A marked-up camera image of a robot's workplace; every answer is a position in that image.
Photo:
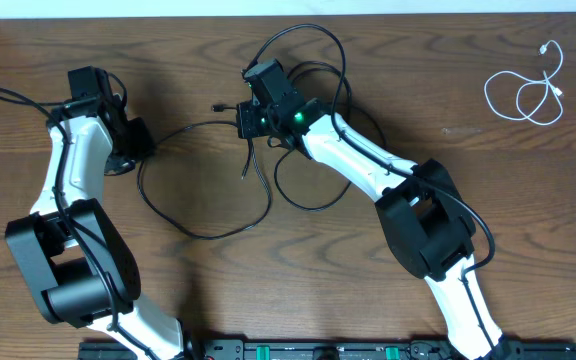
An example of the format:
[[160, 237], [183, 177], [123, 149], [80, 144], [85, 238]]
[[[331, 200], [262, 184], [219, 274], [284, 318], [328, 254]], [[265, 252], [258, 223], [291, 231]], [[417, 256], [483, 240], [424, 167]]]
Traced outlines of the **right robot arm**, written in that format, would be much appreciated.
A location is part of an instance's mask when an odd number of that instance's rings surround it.
[[237, 107], [239, 135], [267, 137], [326, 165], [370, 197], [388, 248], [429, 286], [452, 347], [467, 359], [500, 359], [503, 332], [475, 275], [472, 238], [486, 227], [461, 198], [446, 168], [402, 159], [359, 134], [332, 104], [306, 100], [277, 60], [255, 63], [242, 78], [252, 98]]

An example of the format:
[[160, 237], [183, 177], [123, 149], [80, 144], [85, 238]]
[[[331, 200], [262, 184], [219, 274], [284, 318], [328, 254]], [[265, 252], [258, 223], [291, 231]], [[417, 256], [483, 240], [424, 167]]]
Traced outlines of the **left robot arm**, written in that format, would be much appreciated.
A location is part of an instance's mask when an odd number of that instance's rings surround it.
[[128, 119], [116, 79], [93, 66], [69, 71], [70, 99], [46, 114], [44, 185], [5, 240], [47, 322], [103, 332], [137, 359], [180, 359], [181, 322], [142, 293], [136, 260], [102, 207], [105, 178], [134, 170], [155, 149], [144, 120]]

